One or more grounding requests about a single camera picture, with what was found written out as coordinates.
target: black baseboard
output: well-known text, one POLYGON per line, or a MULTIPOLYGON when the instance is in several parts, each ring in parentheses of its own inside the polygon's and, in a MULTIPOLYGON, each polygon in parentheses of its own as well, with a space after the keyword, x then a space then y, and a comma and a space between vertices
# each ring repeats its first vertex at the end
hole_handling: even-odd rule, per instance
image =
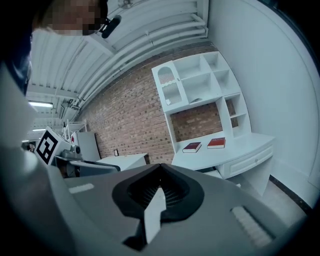
POLYGON ((295 192, 286 187, 272 175, 270 175, 269 180, 279 189, 281 189, 288 197, 290 197, 305 212, 307 216, 310 215, 312 208, 300 196, 298 196, 295 192))

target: floor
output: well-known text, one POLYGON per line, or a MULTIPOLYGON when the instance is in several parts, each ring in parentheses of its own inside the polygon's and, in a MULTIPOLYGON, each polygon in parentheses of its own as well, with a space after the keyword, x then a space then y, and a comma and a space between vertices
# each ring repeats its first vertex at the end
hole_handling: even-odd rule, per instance
POLYGON ((268 206, 275 214, 278 215, 278 217, 288 228, 307 216, 305 212, 289 196, 287 196, 270 180, 268 181, 263 196, 260 196, 255 189, 240 175, 229 180, 235 184, 241 183, 241 188, 243 190, 268 206))

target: white table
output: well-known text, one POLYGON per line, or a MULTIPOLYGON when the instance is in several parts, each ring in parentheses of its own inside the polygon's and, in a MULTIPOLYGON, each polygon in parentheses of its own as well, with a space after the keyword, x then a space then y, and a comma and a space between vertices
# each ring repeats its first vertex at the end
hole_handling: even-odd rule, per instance
POLYGON ((97 162, 119 166, 121 171, 137 168, 146 165, 145 156, 147 153, 143 154, 129 154, 129 155, 119 155, 119 156, 108 156, 97 162))
POLYGON ((224 148, 208 149, 207 145, 210 140, 219 137, 224 137, 223 131, 179 142, 178 150, 174 155, 172 164, 195 171, 215 167, 239 159, 254 150, 258 150, 274 139, 274 137, 264 134, 249 133, 238 138, 226 138, 224 148), (198 152, 183 153, 182 149, 193 142, 202 143, 198 152))

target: person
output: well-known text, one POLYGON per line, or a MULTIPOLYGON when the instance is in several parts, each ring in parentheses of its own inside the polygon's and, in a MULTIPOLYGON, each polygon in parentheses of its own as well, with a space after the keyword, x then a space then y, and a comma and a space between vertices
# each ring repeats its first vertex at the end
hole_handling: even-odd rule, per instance
POLYGON ((88 36, 100 29, 107 14, 107 0, 6 1, 1 9, 2 34, 6 35, 1 60, 26 95, 31 76, 32 33, 37 29, 65 36, 88 36))

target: brick wall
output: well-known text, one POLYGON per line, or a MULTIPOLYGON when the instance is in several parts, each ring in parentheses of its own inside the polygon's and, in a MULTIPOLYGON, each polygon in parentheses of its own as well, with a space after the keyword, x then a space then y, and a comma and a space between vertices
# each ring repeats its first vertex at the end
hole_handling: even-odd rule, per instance
MULTIPOLYGON (((101 158, 113 156, 113 150, 118 149, 120 155, 148 153, 150 163, 170 164, 174 151, 151 68, 171 60, 216 50, 209 42, 205 42, 163 52, 131 68, 99 93, 81 111, 77 120, 86 119, 89 129, 95 132, 101 158)), ((186 132, 181 134, 181 140, 189 138, 195 130, 193 122, 190 122, 194 113, 201 113, 195 117, 203 122, 201 134, 220 129, 219 116, 212 114, 207 122, 207 112, 217 113, 215 104, 190 109, 191 114, 183 111, 175 115, 175 120, 179 120, 179 116, 189 120, 186 121, 189 128, 187 124, 183 125, 183 131, 186 132)), ((175 124, 175 130, 180 129, 180 123, 183 121, 175 124)))
POLYGON ((171 120, 177 142, 222 131, 216 103, 172 114, 171 120))

